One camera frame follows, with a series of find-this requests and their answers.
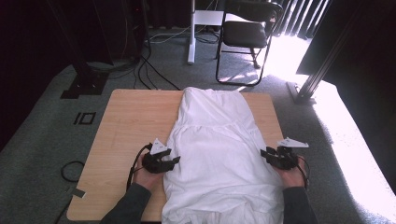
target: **human hand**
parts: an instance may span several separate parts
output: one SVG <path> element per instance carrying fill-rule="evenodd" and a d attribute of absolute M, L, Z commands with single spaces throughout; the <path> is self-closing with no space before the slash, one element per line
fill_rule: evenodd
<path fill-rule="evenodd" d="M 136 172 L 134 173 L 133 182 L 148 189 L 152 190 L 154 186 L 158 183 L 158 181 L 163 178 L 164 173 L 160 174 L 152 174 L 145 168 L 143 168 L 142 160 L 144 155 L 140 155 L 139 159 L 137 159 L 136 163 Z"/>
<path fill-rule="evenodd" d="M 298 165 L 304 171 L 304 174 L 305 174 L 304 158 L 298 156 Z M 275 166 L 273 166 L 273 168 L 280 175 L 280 178 L 283 181 L 283 187 L 285 189 L 292 188 L 292 187 L 304 187 L 305 186 L 304 176 L 303 176 L 302 172 L 297 167 L 294 167 L 291 170 L 281 170 L 281 169 L 276 168 Z"/>

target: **black chair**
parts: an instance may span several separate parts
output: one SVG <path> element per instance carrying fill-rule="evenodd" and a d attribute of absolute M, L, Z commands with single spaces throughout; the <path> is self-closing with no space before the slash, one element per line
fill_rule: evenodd
<path fill-rule="evenodd" d="M 226 21 L 227 15 L 235 15 L 244 19 L 244 21 Z M 219 45 L 216 54 L 216 80 L 222 84 L 237 86 L 255 86 L 262 81 L 262 72 L 264 70 L 265 61 L 271 46 L 271 39 L 276 25 L 281 21 L 283 8 L 277 3 L 252 0 L 228 0 L 224 9 L 221 22 Z M 222 50 L 222 44 L 228 47 L 247 48 L 250 52 Z M 256 59 L 262 49 L 266 48 L 264 62 L 259 66 Z M 242 53 L 251 54 L 253 57 L 254 67 L 262 68 L 259 78 L 254 83 L 233 82 L 230 79 L 220 80 L 219 64 L 220 54 Z"/>

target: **gray carpet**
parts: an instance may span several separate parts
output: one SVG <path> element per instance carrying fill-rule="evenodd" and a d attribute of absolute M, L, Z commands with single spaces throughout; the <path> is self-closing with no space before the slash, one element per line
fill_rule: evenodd
<path fill-rule="evenodd" d="M 181 89 L 189 86 L 213 90 L 237 89 L 220 85 L 215 80 L 216 64 L 213 58 L 216 45 L 197 42 L 195 64 L 188 65 L 188 43 L 186 38 L 175 38 L 163 44 L 152 44 L 148 61 Z M 107 67 L 99 63 L 93 65 Z M 149 83 L 144 69 L 141 70 L 142 78 Z M 252 66 L 247 63 L 244 72 L 251 70 Z M 224 74 L 231 74 L 236 70 L 225 68 L 223 71 Z M 175 89 L 151 68 L 148 68 L 148 73 L 156 88 Z M 334 157 L 332 139 L 313 107 L 296 105 L 285 80 L 275 74 L 264 74 L 265 78 L 259 86 L 242 91 L 271 94 L 283 135 L 310 145 L 309 149 L 297 149 L 297 152 L 307 159 L 311 168 L 308 194 L 319 222 L 390 223 L 377 214 L 364 211 L 352 199 Z M 63 180 L 60 170 L 70 161 L 87 159 L 111 92 L 115 89 L 146 88 L 139 80 L 136 81 L 134 71 L 115 72 L 110 74 L 102 95 L 81 95 L 75 100 L 60 99 L 75 75 L 72 66 L 68 66 L 52 80 L 29 117 L 2 150 L 0 223 L 54 223 L 71 199 L 69 188 L 76 185 Z M 336 91 L 329 94 L 337 97 Z M 91 125 L 75 124 L 78 113 L 93 112 L 96 116 Z M 80 168 L 73 166 L 69 172 L 69 175 L 78 178 Z M 60 223 L 73 222 L 67 220 L 64 213 Z"/>

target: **sunlight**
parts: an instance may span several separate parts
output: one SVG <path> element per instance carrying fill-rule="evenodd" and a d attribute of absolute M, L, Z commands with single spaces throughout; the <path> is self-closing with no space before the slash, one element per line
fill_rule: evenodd
<path fill-rule="evenodd" d="M 357 206 L 363 214 L 396 222 L 395 194 L 341 98 L 334 97 L 338 95 L 336 88 L 322 81 L 316 95 L 313 107 L 329 133 L 332 150 Z"/>
<path fill-rule="evenodd" d="M 271 74 L 284 80 L 296 74 L 310 42 L 310 39 L 302 40 L 296 36 L 273 37 L 264 67 L 265 74 Z M 265 52 L 259 55 L 258 62 L 262 62 L 264 55 Z"/>
<path fill-rule="evenodd" d="M 230 79 L 232 80 L 232 81 L 235 81 L 236 79 L 238 79 L 238 78 L 245 78 L 245 77 L 257 77 L 258 75 L 257 75 L 257 73 L 256 72 L 248 72 L 248 73 L 246 73 L 246 74 L 238 74 L 238 75 L 235 75 L 235 76 L 233 76 L 233 77 L 221 77 L 220 78 L 220 81 L 230 81 Z"/>

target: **white cloth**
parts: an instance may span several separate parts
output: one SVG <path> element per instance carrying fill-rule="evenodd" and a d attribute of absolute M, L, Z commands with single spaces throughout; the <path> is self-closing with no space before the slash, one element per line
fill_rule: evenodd
<path fill-rule="evenodd" d="M 167 146 L 163 223 L 282 223 L 282 182 L 242 94 L 187 88 Z"/>

